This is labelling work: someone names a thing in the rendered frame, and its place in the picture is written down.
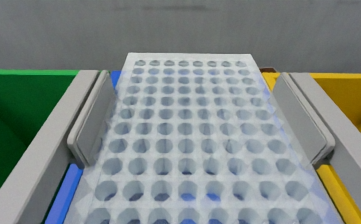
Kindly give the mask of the yellow open-top bin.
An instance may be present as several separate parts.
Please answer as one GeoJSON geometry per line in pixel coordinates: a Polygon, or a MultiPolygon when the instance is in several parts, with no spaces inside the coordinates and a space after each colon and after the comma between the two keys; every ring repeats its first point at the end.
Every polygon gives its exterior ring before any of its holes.
{"type": "MultiPolygon", "coordinates": [[[[309,74],[361,133],[361,74],[309,74]]],[[[279,75],[262,73],[271,92],[279,75]]],[[[344,224],[361,224],[361,211],[332,165],[322,165],[315,172],[344,224]]]]}

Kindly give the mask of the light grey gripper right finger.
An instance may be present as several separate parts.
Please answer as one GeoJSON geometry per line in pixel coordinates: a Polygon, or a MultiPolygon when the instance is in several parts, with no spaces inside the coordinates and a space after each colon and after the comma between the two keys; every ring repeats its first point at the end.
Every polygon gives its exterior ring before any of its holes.
{"type": "Polygon", "coordinates": [[[309,73],[280,73],[271,92],[317,170],[332,165],[361,211],[361,133],[309,73]]]}

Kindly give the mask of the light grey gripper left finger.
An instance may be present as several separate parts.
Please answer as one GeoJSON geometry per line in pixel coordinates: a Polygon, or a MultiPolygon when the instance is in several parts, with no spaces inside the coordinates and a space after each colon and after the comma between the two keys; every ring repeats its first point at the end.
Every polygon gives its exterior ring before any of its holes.
{"type": "Polygon", "coordinates": [[[41,224],[68,164],[84,170],[114,93],[80,70],[0,189],[0,224],[41,224]]]}

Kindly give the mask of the white well plate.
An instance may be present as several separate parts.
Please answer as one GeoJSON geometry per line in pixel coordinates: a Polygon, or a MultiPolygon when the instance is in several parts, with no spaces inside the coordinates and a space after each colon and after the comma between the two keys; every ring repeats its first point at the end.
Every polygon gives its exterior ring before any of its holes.
{"type": "Polygon", "coordinates": [[[128,53],[63,224],[344,224],[251,54],[128,53]]]}

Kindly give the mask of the blue bin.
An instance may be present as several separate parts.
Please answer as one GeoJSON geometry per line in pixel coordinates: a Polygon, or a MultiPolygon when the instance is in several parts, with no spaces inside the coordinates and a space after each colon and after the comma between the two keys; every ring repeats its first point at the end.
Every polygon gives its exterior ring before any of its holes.
{"type": "MultiPolygon", "coordinates": [[[[112,71],[111,80],[114,90],[121,72],[122,71],[112,71]]],[[[76,164],[71,164],[45,224],[64,223],[83,171],[84,170],[78,169],[76,164]]]]}

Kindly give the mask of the green open-top bin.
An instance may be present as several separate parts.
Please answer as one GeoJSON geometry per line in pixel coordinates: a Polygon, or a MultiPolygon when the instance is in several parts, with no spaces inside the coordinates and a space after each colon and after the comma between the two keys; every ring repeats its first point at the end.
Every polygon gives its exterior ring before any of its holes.
{"type": "Polygon", "coordinates": [[[0,70],[0,188],[80,70],[0,70]]]}

